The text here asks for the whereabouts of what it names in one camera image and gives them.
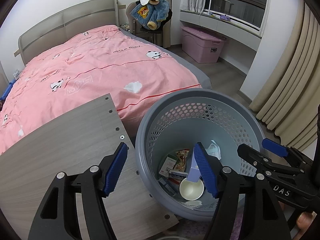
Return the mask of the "person's right hand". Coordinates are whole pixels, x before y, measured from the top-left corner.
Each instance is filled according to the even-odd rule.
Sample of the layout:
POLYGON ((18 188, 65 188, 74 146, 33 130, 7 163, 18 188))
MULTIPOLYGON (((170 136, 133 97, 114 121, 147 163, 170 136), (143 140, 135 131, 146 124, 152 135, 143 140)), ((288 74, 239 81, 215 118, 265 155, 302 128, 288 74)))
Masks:
POLYGON ((313 222, 314 218, 317 216, 316 213, 308 213, 303 212, 301 215, 297 218, 297 227, 299 228, 300 233, 306 231, 311 223, 313 222))

